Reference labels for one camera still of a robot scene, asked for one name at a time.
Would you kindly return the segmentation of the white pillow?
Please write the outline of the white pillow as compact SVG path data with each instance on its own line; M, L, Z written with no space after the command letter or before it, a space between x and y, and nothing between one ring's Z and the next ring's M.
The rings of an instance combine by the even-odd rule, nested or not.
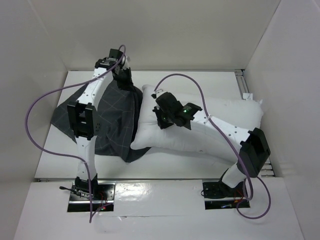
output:
M206 120L204 110L197 112L191 122L191 128L176 125L166 129L158 126L154 113L156 106L152 98L154 86L143 85L142 105L139 113L137 132L130 147L140 150L147 147L157 147L175 151L196 152L208 154L230 162L237 162L238 158L222 135ZM182 105L192 103L206 106L213 121L218 119L234 126L233 134L238 129L253 130L261 126L263 110L260 103L254 100L219 99L206 96L202 101L199 94L173 93Z

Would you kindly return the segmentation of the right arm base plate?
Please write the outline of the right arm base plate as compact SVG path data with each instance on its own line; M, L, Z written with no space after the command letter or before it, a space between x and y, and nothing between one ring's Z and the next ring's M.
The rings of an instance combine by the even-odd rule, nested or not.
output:
M235 188L229 188L218 181L204 181L200 194L204 198L206 210L235 209L237 204L239 208L250 208L244 196L243 182Z

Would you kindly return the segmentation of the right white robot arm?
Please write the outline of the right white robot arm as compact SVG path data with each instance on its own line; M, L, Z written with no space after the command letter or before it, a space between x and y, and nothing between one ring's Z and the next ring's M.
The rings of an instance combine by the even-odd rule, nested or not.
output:
M155 91L151 96L156 102L153 112L161 129L184 127L192 132L205 134L210 141L216 140L231 147L237 162L220 178L220 194L230 196L236 186L247 177L256 178L259 175L271 154L261 129L248 130L232 125L208 114L203 106L191 102L182 105L167 91Z

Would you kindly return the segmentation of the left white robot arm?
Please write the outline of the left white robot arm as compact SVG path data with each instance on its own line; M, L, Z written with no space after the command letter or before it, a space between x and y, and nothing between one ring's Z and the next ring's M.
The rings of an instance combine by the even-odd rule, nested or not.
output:
M75 189L88 200L99 193L95 167L95 142L101 129L98 106L109 84L116 82L118 89L134 92L131 68L126 47L112 48L109 55L95 63L93 79L82 95L67 105L70 128L77 144L81 161L74 181Z

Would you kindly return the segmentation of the dark grey checked pillowcase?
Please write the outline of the dark grey checked pillowcase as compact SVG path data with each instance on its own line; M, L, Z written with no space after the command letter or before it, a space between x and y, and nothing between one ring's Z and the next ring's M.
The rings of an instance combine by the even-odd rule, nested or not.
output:
M135 139L143 93L120 90L117 82L108 85L98 105L98 121L101 130L95 141L95 154L120 157L131 163L141 158L148 150L133 150L130 145Z

